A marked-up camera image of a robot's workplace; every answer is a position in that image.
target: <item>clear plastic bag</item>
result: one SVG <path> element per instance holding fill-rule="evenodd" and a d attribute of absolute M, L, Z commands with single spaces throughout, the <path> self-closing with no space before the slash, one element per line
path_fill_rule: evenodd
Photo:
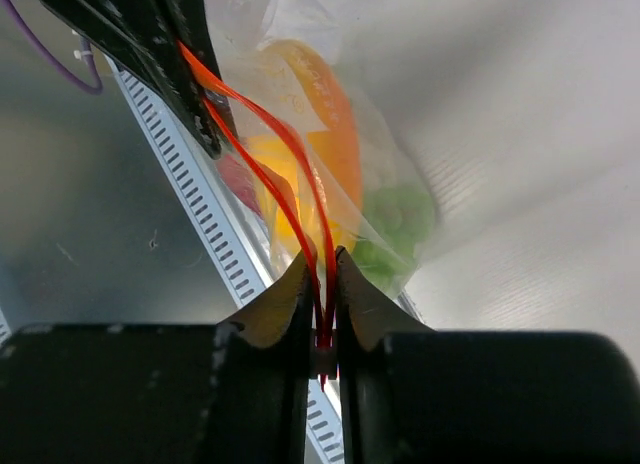
<path fill-rule="evenodd" d="M 334 245 L 344 246 L 382 291 L 396 295 L 416 269 L 434 225 L 430 194 L 381 114 L 357 88 L 341 83 L 327 63 L 339 49 L 336 27 L 325 19 L 328 14 L 315 0 L 294 0 L 297 15 L 304 18 L 296 21 L 289 15 L 286 25 L 274 30 L 273 23 L 283 22 L 274 1 L 282 2 L 218 0 L 217 8 L 226 14 L 216 18 L 210 8 L 209 32 L 222 78 L 296 131 L 313 170 L 313 185 L 322 196 Z M 290 1 L 285 1 L 285 10 Z M 224 96 L 210 97 L 226 105 Z M 322 257 L 319 213 L 299 163 L 245 105 L 233 100 L 228 105 L 251 156 L 291 187 L 301 227 Z M 271 262 L 280 274 L 300 251 L 289 221 L 260 180 L 242 170 L 239 159 L 230 154 L 218 167 L 232 191 L 264 219 Z"/>

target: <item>gray background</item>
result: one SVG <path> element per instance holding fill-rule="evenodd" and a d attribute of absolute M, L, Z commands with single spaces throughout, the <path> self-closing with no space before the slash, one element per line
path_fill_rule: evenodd
<path fill-rule="evenodd" d="M 440 207 L 436 328 L 565 328 L 640 365 L 640 0 L 320 0 Z"/>
<path fill-rule="evenodd" d="M 41 40 L 77 37 L 37 0 L 14 0 Z M 37 321 L 212 322 L 234 309 L 115 81 L 64 81 L 0 12 L 0 302 Z M 153 249 L 149 245 L 154 239 Z"/>

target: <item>white cable tie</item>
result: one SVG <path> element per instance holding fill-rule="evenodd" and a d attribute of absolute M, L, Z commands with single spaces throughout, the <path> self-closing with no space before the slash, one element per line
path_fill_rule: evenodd
<path fill-rule="evenodd" d="M 92 55 L 93 55 L 93 52 L 91 51 L 79 51 L 77 49 L 73 51 L 73 57 L 75 57 L 79 61 L 82 60 L 85 56 L 92 56 Z"/>

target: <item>yellow object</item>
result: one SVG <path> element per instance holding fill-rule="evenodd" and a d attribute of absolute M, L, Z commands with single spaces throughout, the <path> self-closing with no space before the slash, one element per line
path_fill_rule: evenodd
<path fill-rule="evenodd" d="M 321 122 L 317 130 L 309 132 L 306 129 L 303 138 L 313 151 L 309 161 L 324 199 L 334 244 L 351 251 L 362 219 L 362 175 L 356 125 L 349 99 L 331 68 L 304 44 L 278 41 L 263 52 L 277 53 L 285 61 L 304 93 L 294 97 L 298 102 L 307 101 L 310 109 L 306 112 L 315 113 Z M 293 155 L 275 135 L 252 136 L 247 142 L 254 159 L 291 185 L 302 229 L 316 245 L 319 257 L 323 258 L 322 231 L 311 191 Z M 282 244 L 291 255 L 297 254 L 300 244 L 284 213 L 276 209 L 275 201 L 255 178 L 254 184 L 258 190 L 258 205 L 272 234 L 272 243 Z"/>

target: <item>purple wire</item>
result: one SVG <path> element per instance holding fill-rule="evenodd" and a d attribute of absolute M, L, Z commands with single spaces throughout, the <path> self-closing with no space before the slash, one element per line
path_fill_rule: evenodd
<path fill-rule="evenodd" d="M 7 12 L 16 22 L 16 24 L 18 25 L 22 33 L 25 35 L 25 37 L 31 42 L 31 44 L 35 46 L 35 48 L 38 50 L 38 52 L 40 52 L 42 57 L 44 57 L 47 61 L 49 61 L 49 63 L 53 67 L 55 67 L 56 70 L 65 79 L 67 79 L 69 82 L 71 82 L 72 84 L 75 84 L 81 90 L 89 94 L 97 95 L 102 93 L 102 80 L 98 75 L 98 70 L 96 69 L 96 63 L 93 60 L 93 54 L 92 53 L 86 54 L 87 51 L 91 52 L 91 45 L 89 44 L 89 41 L 87 39 L 83 37 L 80 40 L 80 46 L 82 48 L 81 51 L 83 52 L 82 58 L 85 64 L 87 65 L 87 67 L 89 68 L 89 72 L 91 73 L 93 80 L 96 82 L 95 86 L 87 84 L 86 82 L 79 79 L 69 69 L 67 69 L 64 66 L 64 64 L 62 64 L 58 59 L 56 59 L 55 56 L 51 54 L 51 52 L 49 52 L 49 50 L 44 46 L 44 44 L 40 42 L 40 39 L 38 39 L 36 35 L 33 33 L 33 31 L 29 28 L 29 26 L 24 21 L 24 19 L 22 19 L 22 16 L 20 15 L 16 7 L 13 5 L 11 0 L 0 0 L 0 2 L 4 4 L 5 8 L 7 9 Z"/>

